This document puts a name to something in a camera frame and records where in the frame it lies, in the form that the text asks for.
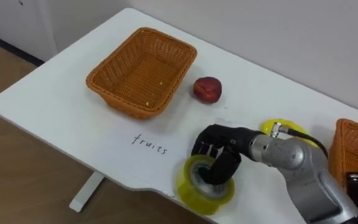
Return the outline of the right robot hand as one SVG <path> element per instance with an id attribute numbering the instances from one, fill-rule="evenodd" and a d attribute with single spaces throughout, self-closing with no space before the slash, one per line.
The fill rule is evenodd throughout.
<path id="1" fill-rule="evenodd" d="M 244 155 L 251 159 L 250 146 L 263 132 L 249 128 L 232 128 L 219 124 L 207 126 L 198 135 L 191 155 L 206 155 L 214 159 L 212 166 L 200 171 L 204 182 L 211 185 L 226 183 L 238 169 Z"/>

